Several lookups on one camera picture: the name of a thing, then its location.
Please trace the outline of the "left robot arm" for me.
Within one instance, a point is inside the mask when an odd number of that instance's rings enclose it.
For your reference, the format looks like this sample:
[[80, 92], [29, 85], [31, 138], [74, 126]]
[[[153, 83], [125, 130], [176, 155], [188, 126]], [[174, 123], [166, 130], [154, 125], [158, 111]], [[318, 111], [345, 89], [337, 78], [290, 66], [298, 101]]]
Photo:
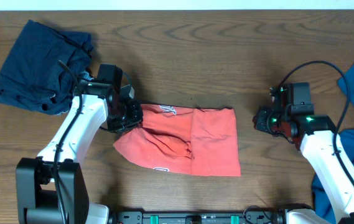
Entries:
[[143, 120], [132, 85], [122, 86], [124, 72], [102, 64], [98, 76], [76, 75], [72, 106], [60, 129], [34, 159], [23, 157], [16, 167], [19, 223], [117, 223], [108, 206], [91, 203], [82, 164], [100, 129], [124, 133]]

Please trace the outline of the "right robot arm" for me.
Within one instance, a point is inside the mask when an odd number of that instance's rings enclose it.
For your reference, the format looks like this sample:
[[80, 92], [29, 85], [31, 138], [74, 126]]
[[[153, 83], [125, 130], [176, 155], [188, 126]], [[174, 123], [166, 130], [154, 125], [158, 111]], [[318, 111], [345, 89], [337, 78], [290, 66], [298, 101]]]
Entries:
[[354, 223], [354, 166], [329, 116], [315, 114], [308, 83], [270, 89], [272, 104], [253, 117], [254, 128], [282, 137], [311, 164], [337, 223]]

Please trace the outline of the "red t-shirt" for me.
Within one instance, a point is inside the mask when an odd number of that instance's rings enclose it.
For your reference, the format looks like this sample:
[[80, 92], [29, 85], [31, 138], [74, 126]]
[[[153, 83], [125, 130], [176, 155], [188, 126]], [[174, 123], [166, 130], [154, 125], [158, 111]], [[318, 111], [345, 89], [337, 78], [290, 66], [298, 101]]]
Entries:
[[233, 109], [196, 109], [144, 104], [143, 122], [114, 148], [141, 167], [197, 176], [239, 177]]

